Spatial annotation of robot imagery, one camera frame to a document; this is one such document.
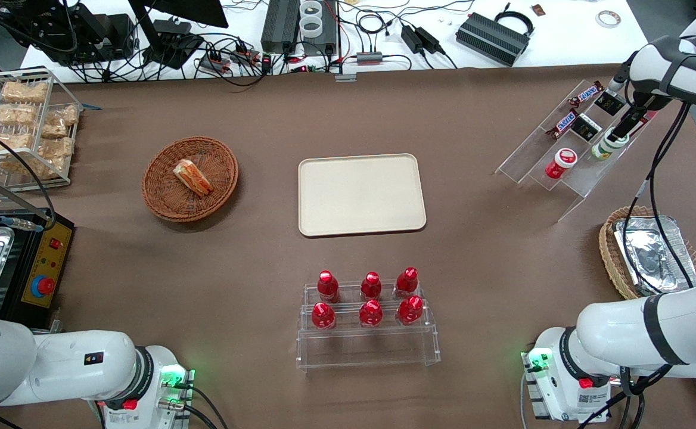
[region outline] acrylic stand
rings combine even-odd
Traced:
[[[591,147],[604,138],[608,128],[618,124],[627,107],[623,106],[617,114],[610,115],[594,104],[594,101],[598,98],[598,95],[594,95],[591,100],[587,100],[579,108],[575,108],[575,111],[579,112],[579,114],[587,115],[589,119],[602,128],[600,132],[591,138],[591,141],[585,141],[573,130],[567,130],[557,141],[546,135],[546,131],[554,128],[570,111],[571,106],[568,103],[568,99],[584,92],[591,85],[591,82],[582,81],[568,96],[563,98],[555,110],[544,119],[536,130],[495,171],[495,173],[504,173],[505,176],[516,183],[522,183],[525,178],[530,177],[548,191],[552,191],[560,183],[572,190],[576,194],[576,198],[563,216],[558,219],[558,222],[573,211],[575,207],[579,206],[580,203],[584,203],[584,200],[599,183],[599,180],[610,171],[618,158],[626,152],[626,149],[634,143],[634,140],[647,127],[647,124],[645,124],[640,128],[637,134],[629,138],[629,144],[613,152],[606,160],[597,160],[591,155]],[[544,173],[544,167],[552,161],[557,151],[563,147],[574,150],[579,155],[579,161],[572,169],[566,171],[560,179],[550,179]]]
[[[400,303],[393,298],[394,279],[382,280],[380,295],[383,321],[374,328],[362,328],[359,309],[364,304],[360,296],[361,282],[340,284],[340,302],[330,304],[335,310],[337,326],[320,331],[310,320],[313,305],[320,301],[316,284],[305,285],[303,304],[298,323],[299,369],[334,368],[340,366],[375,366],[394,363],[423,363],[430,366],[440,362],[438,330],[433,312],[421,286],[416,294],[424,300],[424,313],[409,326],[395,321]]]

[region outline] emergency stop button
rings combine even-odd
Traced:
[[[579,380],[579,386],[580,388],[591,388],[594,387],[594,382],[591,381],[591,378],[581,378]]]
[[[35,298],[43,298],[54,291],[54,279],[46,277],[46,275],[37,275],[30,284],[30,291]]]

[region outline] wicker basket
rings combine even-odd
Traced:
[[[182,158],[195,163],[211,182],[209,195],[197,195],[173,174]],[[169,144],[152,159],[141,181],[141,195],[155,216],[171,222],[193,222],[209,216],[229,199],[237,177],[237,159],[225,144],[193,136]]]
[[[626,218],[626,213],[628,212],[628,207],[621,207],[617,211],[614,211],[613,214],[607,218],[604,225],[602,225],[602,228],[599,229],[599,254],[602,255],[607,275],[609,275],[613,285],[616,286],[618,293],[626,299],[637,299],[642,298],[642,296],[634,289],[631,277],[629,277],[629,270],[626,268],[626,262],[623,260],[625,256],[621,254],[616,237],[613,235],[613,222]],[[652,217],[653,210],[647,207],[634,206],[632,216]],[[689,252],[689,257],[692,258],[692,263],[695,266],[696,272],[695,250],[687,240],[684,241],[684,245]]]

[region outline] brown table surface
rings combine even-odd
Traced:
[[[124,331],[137,344],[170,348],[197,369],[198,387],[232,429],[519,427],[519,352],[544,329],[574,324],[585,305],[619,299],[599,258],[599,226],[630,203],[677,105],[560,223],[569,195],[518,187],[493,171],[581,79],[607,82],[615,71],[412,71],[349,84],[304,74],[241,94],[218,80],[73,85],[103,110],[85,113],[73,184],[51,193],[77,226],[60,287],[66,328]],[[193,135],[228,144],[241,179],[217,214],[170,225],[147,211],[141,176],[162,147]],[[422,231],[300,234],[304,158],[403,152],[419,160]],[[691,119],[657,184],[659,209],[696,248]],[[296,369],[305,282],[321,269],[348,281],[410,265],[435,312],[443,361]],[[664,380],[647,401],[643,428],[696,427],[696,381]],[[607,427],[617,424],[614,412]],[[531,428],[576,426],[527,413]],[[76,400],[0,414],[25,429],[98,426]]]

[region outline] white table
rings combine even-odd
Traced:
[[[125,0],[83,0],[86,7],[92,13],[118,14],[127,13],[133,19],[133,12]],[[361,0],[359,7],[370,8],[372,5],[388,7],[393,4],[402,4],[405,0]],[[407,6],[419,5],[422,7],[430,7],[435,5],[446,5],[447,0],[410,0]],[[459,25],[467,19],[467,14],[470,11],[477,12],[486,17],[494,17],[498,12],[502,11],[506,2],[493,2],[487,0],[474,0],[468,11],[454,12],[438,9],[434,11],[423,11],[418,14],[405,15],[403,18],[410,21],[415,26],[424,27],[435,38],[437,38],[443,49],[452,57],[454,62],[459,67],[476,67],[490,68],[503,67],[499,63],[479,54],[478,52],[457,43],[455,34]],[[541,6],[546,11],[545,16],[537,17],[531,9],[531,4],[535,4],[529,0],[512,0],[511,11],[519,11],[530,17],[533,22],[534,30],[531,35],[530,43],[525,52],[515,62],[515,67],[535,67],[535,66],[567,66],[579,64],[601,64],[601,63],[621,63],[626,60],[632,52],[637,51],[647,43],[645,35],[639,28],[639,24],[634,18],[631,9],[626,0],[602,0],[601,2],[588,2],[585,0],[542,0]],[[452,8],[464,10],[470,6],[470,3],[457,3]],[[267,6],[264,4],[258,5],[253,11],[242,11],[236,8],[225,8],[226,18],[229,22],[228,28],[207,27],[201,28],[197,24],[192,23],[192,32],[196,35],[203,33],[230,33],[237,35],[244,41],[252,43],[256,49],[260,51],[260,35],[263,28],[263,22],[266,19]],[[595,17],[602,10],[610,10],[616,12],[621,17],[621,24],[615,28],[604,28],[599,26]],[[392,9],[395,12],[402,8]],[[346,21],[355,22],[357,11],[347,5],[341,5],[340,17]],[[389,14],[383,14],[384,17],[390,17]],[[159,11],[150,12],[150,17],[154,19],[167,19],[168,14],[163,14]],[[390,27],[390,36],[385,36],[384,32],[379,33],[377,38],[377,49],[383,54],[403,54],[412,59],[413,70],[425,70],[429,67],[425,64],[420,55],[412,56],[408,47],[400,38],[400,24],[394,20]],[[366,19],[365,27],[376,25],[376,19]],[[517,32],[525,32],[525,26],[516,18],[505,18],[500,20],[501,24],[510,27]],[[344,32],[341,33],[343,38],[343,55],[348,49],[345,35],[348,35],[350,40],[350,55],[360,51],[361,43],[359,35],[353,25],[343,24]],[[139,38],[141,47],[148,45],[144,33],[139,29]],[[214,42],[222,38],[219,35],[204,36],[207,41]],[[369,49],[366,35],[363,36],[365,48]],[[199,58],[204,55],[203,51],[195,52],[193,58]],[[184,65],[184,73],[188,78],[195,75],[195,63],[193,58],[188,60]],[[450,69],[451,63],[441,54],[428,54],[430,64],[438,69]],[[139,60],[131,60],[131,63],[139,63]],[[111,70],[114,70],[125,64],[124,60],[113,61]],[[324,60],[319,57],[308,57],[301,65],[323,66]],[[33,47],[27,50],[26,57],[22,61],[22,67],[45,66],[52,70],[62,82],[81,82],[81,78],[76,76],[72,70],[62,67],[57,63],[51,62],[49,58]],[[279,73],[280,64],[274,67],[275,73]],[[357,73],[364,71],[381,71],[381,70],[406,70],[408,61],[403,58],[393,58],[384,61],[376,66],[357,66],[354,62],[346,63],[344,67],[345,73]],[[119,73],[124,73],[130,70],[130,66],[125,66]],[[144,69],[144,74],[149,76],[158,70],[157,64],[150,64]],[[141,74],[140,71],[134,71],[128,74],[128,79],[136,79]],[[198,77],[211,77],[199,74]],[[182,73],[179,70],[165,68],[160,73],[160,79],[182,79]]]

